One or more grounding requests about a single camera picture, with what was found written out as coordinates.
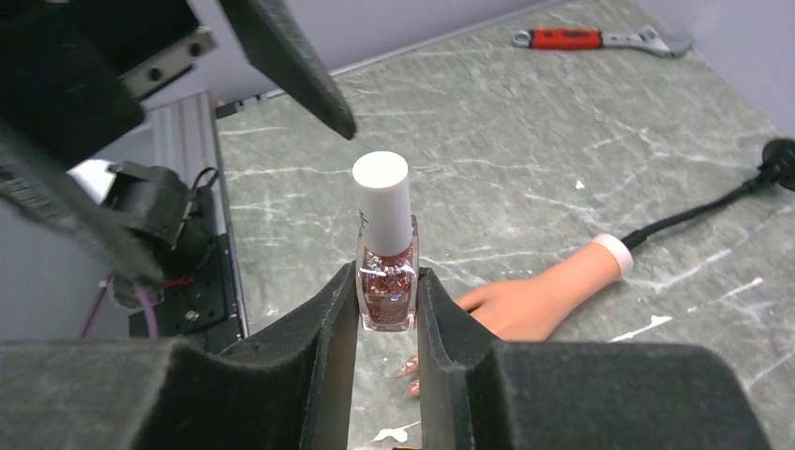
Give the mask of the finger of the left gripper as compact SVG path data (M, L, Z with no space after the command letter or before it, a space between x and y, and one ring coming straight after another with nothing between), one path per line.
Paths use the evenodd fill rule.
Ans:
M248 62L346 140L356 134L352 109L280 0L223 0L221 8Z

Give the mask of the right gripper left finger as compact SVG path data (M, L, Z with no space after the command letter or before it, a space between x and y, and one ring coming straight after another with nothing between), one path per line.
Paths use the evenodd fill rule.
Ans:
M5 449L343 449L358 312L352 263L213 355L177 338L5 341Z

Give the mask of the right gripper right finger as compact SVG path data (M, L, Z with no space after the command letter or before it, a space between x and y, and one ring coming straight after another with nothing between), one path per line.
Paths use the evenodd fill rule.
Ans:
M767 449L716 353L657 343L506 342L423 269L418 285L426 449Z

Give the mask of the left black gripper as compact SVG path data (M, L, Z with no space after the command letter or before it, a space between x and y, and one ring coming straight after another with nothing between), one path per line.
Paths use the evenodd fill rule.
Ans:
M139 295L160 288L152 254L65 169L140 125L142 101L216 46L185 1L2 2L1 199Z

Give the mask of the glitter nail polish bottle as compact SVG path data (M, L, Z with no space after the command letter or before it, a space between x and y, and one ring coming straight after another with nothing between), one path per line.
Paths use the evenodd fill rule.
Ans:
M372 332L413 330L419 238L408 162L395 152L370 152L354 162L352 179L359 220L355 275L362 326Z

